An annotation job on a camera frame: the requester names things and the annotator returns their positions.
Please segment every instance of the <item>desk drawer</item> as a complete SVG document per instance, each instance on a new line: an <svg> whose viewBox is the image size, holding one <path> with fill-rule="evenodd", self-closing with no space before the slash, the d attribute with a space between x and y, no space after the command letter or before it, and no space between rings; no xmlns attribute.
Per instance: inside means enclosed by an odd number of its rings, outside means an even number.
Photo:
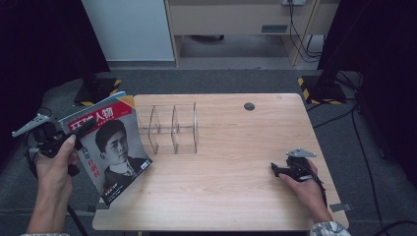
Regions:
<svg viewBox="0 0 417 236"><path fill-rule="evenodd" d="M299 33L304 33L315 1L307 0L306 5L293 7L293 22ZM282 6L282 0L166 2L174 35L289 34L290 30L290 8Z"/></svg>

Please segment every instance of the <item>file holder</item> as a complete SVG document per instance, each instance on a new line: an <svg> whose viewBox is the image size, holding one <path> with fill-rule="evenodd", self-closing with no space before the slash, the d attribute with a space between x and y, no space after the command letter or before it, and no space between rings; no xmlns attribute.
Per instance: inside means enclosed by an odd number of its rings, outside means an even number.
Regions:
<svg viewBox="0 0 417 236"><path fill-rule="evenodd" d="M196 103L138 107L141 140L154 154L197 153Z"/></svg>

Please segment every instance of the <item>gray carpet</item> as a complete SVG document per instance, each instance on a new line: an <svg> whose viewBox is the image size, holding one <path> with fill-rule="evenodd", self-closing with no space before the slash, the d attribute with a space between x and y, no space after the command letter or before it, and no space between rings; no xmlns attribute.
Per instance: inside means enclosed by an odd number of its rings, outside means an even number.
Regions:
<svg viewBox="0 0 417 236"><path fill-rule="evenodd" d="M297 79L302 75L315 74L318 73L271 70L144 70L113 71L111 76L122 80L119 90L124 90L127 94L244 92L301 94ZM82 109L83 107L72 105L81 83L81 80L75 80L49 90L44 95L42 106L51 109L59 118ZM348 97L354 97L353 91L349 88L343 87L343 89ZM306 109L314 107L309 111L309 116L313 126L316 126L349 111L355 102L350 100L343 105L318 107L306 104ZM378 146L364 118L358 112L354 113L354 118L370 163L384 224L388 225L403 219L416 221L417 189L406 181L404 173L394 160L380 158ZM353 210L347 212L350 222L349 231L352 235L374 235L382 227L368 169L355 135L351 116L328 123L315 129L315 132L341 200L353 206ZM36 181L22 157L22 142L11 155L12 160L0 176L0 235L18 235L25 232L36 193ZM78 211L89 235L136 235L135 232L95 231L91 228L92 214L86 211L90 206L95 206L99 194L83 168L81 170L81 174L74 178L74 193L70 205ZM80 235L69 216L65 231L72 235ZM389 235L415 235L416 231L417 226L400 225L391 229Z"/></svg>

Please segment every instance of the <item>black round hole cover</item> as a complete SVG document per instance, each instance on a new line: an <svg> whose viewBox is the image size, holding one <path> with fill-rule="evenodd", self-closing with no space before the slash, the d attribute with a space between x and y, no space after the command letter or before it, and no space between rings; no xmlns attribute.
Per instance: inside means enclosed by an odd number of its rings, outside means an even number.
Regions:
<svg viewBox="0 0 417 236"><path fill-rule="evenodd" d="M255 110L255 104L252 102L246 102L243 107L245 107L246 110Z"/></svg>

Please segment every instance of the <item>wooden table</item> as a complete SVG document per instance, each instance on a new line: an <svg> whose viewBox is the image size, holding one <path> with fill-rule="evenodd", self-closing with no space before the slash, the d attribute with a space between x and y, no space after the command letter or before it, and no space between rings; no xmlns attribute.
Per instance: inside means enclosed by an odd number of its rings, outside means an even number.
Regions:
<svg viewBox="0 0 417 236"><path fill-rule="evenodd" d="M116 199L99 209L97 230L277 231L309 230L313 221L270 163L286 166L286 152L311 158L327 189L328 204L340 200L302 98L281 94L153 94L138 105L196 102L197 154L157 154L153 164ZM255 110L244 104L252 102ZM344 211L332 212L348 227Z"/></svg>

